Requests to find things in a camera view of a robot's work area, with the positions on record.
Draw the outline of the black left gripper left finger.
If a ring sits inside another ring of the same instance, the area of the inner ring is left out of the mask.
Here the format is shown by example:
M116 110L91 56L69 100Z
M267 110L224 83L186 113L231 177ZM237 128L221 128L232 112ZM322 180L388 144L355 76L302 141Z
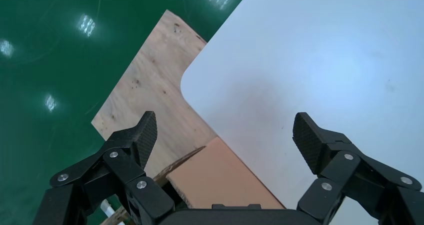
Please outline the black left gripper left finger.
M33 223L85 225L103 200L116 195L137 225L159 224L175 203L145 172L157 137L153 111L135 126L113 132L95 154L51 177Z

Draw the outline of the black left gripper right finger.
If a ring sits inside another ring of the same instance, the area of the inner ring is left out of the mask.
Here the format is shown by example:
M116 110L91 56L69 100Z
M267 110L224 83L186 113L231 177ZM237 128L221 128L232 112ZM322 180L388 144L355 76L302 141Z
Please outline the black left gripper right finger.
M423 224L422 185L412 176L365 155L343 133L319 127L306 112L295 115L292 139L316 175L298 211L327 225L350 198L380 225Z

